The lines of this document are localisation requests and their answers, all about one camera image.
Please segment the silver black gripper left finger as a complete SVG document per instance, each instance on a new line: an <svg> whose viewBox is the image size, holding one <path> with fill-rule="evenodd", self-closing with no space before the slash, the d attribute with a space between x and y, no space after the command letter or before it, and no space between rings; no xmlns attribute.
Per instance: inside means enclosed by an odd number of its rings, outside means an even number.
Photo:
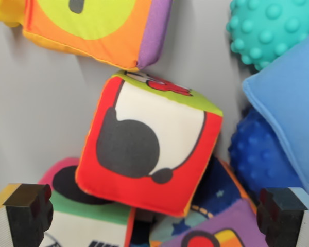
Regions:
<svg viewBox="0 0 309 247"><path fill-rule="evenodd" d="M0 246L40 246L54 208L49 184L10 183L0 191Z"/></svg>

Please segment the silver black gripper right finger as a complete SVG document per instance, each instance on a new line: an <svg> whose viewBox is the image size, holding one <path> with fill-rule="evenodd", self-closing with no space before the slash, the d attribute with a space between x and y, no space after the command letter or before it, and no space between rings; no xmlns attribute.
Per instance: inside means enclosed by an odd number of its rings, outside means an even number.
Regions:
<svg viewBox="0 0 309 247"><path fill-rule="evenodd" d="M268 246L309 247L309 194L304 189L263 188L256 220Z"/></svg>

